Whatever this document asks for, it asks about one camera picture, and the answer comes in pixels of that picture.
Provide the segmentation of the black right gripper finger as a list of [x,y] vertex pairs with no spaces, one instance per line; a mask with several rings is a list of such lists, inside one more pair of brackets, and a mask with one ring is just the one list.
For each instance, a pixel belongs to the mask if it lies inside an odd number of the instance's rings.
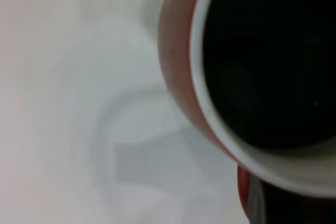
[[313,198],[258,181],[259,223],[335,223],[335,199]]

